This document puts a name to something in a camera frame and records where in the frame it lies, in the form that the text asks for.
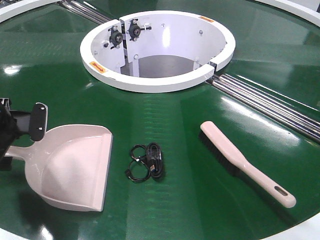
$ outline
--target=white circular frame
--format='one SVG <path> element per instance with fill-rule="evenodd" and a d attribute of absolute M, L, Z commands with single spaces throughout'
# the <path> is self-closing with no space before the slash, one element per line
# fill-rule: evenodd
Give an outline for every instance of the white circular frame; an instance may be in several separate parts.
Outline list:
<path fill-rule="evenodd" d="M 133 41 L 128 30 L 135 19 L 145 30 Z M 121 29 L 122 25 L 126 32 L 126 48 L 123 43 L 115 48 L 109 41 L 110 29 Z M 110 86 L 139 93 L 165 93 L 206 81 L 230 62 L 235 47 L 232 33 L 210 18 L 180 11 L 146 11 L 123 16 L 120 21 L 115 19 L 94 28 L 82 40 L 80 53 L 87 71 Z M 132 69 L 130 76 L 120 73 L 120 68 L 126 64 L 125 55 Z M 192 60 L 194 70 L 171 77 L 138 77 L 138 60 L 158 55 Z"/>

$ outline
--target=hanging hole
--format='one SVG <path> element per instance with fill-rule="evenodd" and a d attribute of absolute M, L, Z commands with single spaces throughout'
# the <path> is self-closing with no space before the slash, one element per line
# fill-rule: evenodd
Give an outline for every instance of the hanging hole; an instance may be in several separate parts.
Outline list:
<path fill-rule="evenodd" d="M 281 187 L 275 186 L 274 189 L 277 190 L 279 193 L 281 193 L 283 196 L 288 196 L 288 193 L 285 190 L 283 190 Z"/>

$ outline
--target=dustpan handle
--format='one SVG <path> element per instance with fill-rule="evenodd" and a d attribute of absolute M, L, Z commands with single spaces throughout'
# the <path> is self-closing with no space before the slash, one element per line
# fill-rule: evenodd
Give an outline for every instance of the dustpan handle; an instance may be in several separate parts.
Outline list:
<path fill-rule="evenodd" d="M 23 160 L 26 161 L 28 159 L 28 153 L 27 151 L 28 147 L 20 147 L 20 146 L 10 146 L 8 151 L 6 151 L 5 156 L 6 157 L 12 157 L 16 160 Z"/>

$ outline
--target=metal rail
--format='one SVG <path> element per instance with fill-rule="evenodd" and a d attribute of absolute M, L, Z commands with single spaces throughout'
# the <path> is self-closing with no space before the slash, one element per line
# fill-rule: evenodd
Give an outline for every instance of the metal rail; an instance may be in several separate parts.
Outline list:
<path fill-rule="evenodd" d="M 228 74 L 213 79 L 212 85 L 320 143 L 320 122 L 286 106 L 279 99 Z"/>
<path fill-rule="evenodd" d="M 106 17 L 103 14 L 89 8 L 88 6 L 85 6 L 74 0 L 62 0 L 59 3 L 71 12 L 89 19 L 99 25 L 112 20 L 111 18 Z"/>

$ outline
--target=brush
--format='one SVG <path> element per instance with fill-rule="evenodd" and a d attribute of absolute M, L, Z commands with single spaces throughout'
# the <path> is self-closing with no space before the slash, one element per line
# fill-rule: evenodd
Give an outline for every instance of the brush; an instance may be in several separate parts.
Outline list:
<path fill-rule="evenodd" d="M 219 130 L 212 121 L 200 126 L 199 138 L 215 154 L 219 163 L 235 176 L 239 171 L 247 174 L 279 203 L 286 208 L 296 205 L 296 198 L 263 172 L 254 167 L 237 147 Z"/>

